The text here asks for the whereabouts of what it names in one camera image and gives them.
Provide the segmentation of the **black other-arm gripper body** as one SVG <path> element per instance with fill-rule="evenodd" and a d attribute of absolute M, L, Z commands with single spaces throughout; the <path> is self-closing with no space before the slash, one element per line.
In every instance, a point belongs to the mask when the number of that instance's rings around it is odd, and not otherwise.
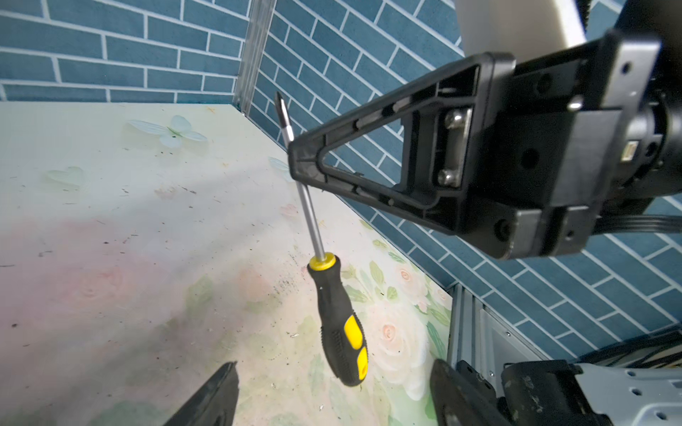
<path fill-rule="evenodd" d="M 517 69 L 462 238 L 497 259 L 580 252 L 600 234 L 677 234 L 681 80 L 665 39 L 612 30 Z"/>

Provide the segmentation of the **black yellow handled screwdriver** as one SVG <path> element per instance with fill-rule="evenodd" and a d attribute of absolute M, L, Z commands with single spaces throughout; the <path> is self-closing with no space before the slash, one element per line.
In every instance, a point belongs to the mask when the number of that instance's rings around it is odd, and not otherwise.
<path fill-rule="evenodd" d="M 369 352 L 362 323 L 343 286 L 339 257 L 323 246 L 309 190 L 301 182 L 297 189 L 314 249 L 307 271 L 317 294 L 323 351 L 334 375 L 346 386 L 358 386 L 369 372 Z"/>

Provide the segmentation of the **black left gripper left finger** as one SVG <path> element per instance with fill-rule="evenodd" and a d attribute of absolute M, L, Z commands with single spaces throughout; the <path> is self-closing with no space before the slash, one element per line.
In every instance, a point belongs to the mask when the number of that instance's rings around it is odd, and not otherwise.
<path fill-rule="evenodd" d="M 239 398 L 236 366 L 236 361 L 222 365 L 164 425 L 232 425 Z"/>

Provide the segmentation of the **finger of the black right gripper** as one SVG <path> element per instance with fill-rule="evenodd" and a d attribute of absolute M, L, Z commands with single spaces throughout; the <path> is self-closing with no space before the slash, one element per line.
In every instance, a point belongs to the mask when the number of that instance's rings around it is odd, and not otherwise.
<path fill-rule="evenodd" d="M 481 146 L 515 66 L 509 53 L 477 54 L 349 110 L 291 143 L 291 177 L 461 234 Z"/>

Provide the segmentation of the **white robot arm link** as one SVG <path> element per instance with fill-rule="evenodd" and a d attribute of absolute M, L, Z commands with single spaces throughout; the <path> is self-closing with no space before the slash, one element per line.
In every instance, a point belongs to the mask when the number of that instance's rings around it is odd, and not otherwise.
<path fill-rule="evenodd" d="M 586 43 L 570 0 L 456 0 L 463 50 L 511 53 L 524 62 Z"/>

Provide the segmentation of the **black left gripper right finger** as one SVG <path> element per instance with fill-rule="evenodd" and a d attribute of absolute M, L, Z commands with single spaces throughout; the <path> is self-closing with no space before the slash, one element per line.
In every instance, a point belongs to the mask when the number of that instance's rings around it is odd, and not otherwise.
<path fill-rule="evenodd" d="M 430 376 L 436 421 L 446 425 L 510 425 L 498 408 L 495 388 L 466 361 L 433 362 Z"/>

